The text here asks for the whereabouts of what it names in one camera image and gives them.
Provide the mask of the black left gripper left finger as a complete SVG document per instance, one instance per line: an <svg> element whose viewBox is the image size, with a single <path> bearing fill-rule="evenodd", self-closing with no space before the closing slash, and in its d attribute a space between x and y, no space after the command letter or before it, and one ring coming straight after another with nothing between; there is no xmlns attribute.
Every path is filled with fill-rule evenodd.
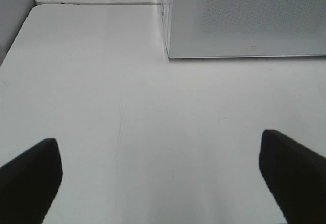
<svg viewBox="0 0 326 224"><path fill-rule="evenodd" d="M43 223L59 190L58 143L47 138L1 167L1 223Z"/></svg>

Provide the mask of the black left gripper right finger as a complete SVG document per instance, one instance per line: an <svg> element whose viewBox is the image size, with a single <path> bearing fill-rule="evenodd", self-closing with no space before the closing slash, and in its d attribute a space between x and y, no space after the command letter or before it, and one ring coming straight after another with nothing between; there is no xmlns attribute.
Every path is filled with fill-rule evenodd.
<svg viewBox="0 0 326 224"><path fill-rule="evenodd" d="M325 223L325 157L266 129L259 169L287 223Z"/></svg>

